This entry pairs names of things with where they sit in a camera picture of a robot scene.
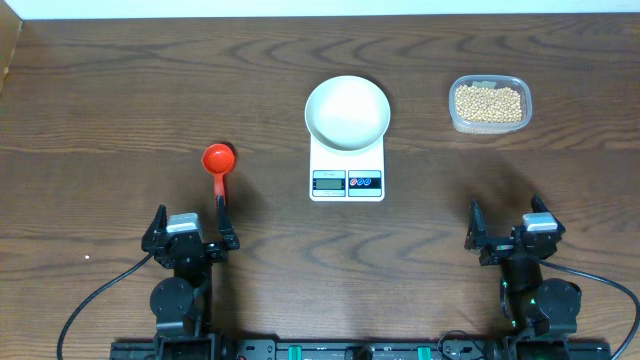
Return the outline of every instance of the round weighing bowl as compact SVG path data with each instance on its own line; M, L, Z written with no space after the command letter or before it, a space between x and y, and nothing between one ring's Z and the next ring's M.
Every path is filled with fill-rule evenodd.
M338 151L365 149L389 127L391 107L382 90L357 76L338 76L318 85L304 109L307 129L318 142Z

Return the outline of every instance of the red spoon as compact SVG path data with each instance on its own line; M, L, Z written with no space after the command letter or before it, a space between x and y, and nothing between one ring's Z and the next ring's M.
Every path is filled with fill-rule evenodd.
M218 197L224 198L224 176L231 172L236 163L236 156L230 147L225 144L213 144L204 151L202 155L202 165L213 175L216 204Z

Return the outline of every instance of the kitchen scale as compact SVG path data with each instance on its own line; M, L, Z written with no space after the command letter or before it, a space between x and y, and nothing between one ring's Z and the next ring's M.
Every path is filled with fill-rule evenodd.
M338 76L309 96L309 197L313 201L384 199L383 136L391 108L382 90L357 76Z

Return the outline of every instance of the clear plastic container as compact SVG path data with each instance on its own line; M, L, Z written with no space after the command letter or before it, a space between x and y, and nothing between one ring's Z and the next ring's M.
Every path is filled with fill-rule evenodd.
M513 123L488 123L480 121L469 121L463 119L456 112L456 89L459 86L472 86L474 82L481 83L487 81L489 83L482 84L484 87L491 87L491 83L495 83L494 89L511 88L520 94L520 108L522 109L522 121ZM521 129L531 121L533 115L533 106L531 102L531 91L527 84L513 76L504 75L467 75L456 80L449 90L449 112L453 127L463 133L469 134L504 134L511 131Z

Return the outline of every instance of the white wall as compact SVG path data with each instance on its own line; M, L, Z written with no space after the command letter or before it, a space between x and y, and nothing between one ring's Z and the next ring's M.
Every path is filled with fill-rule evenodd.
M640 12L640 0L5 1L24 20L163 17Z

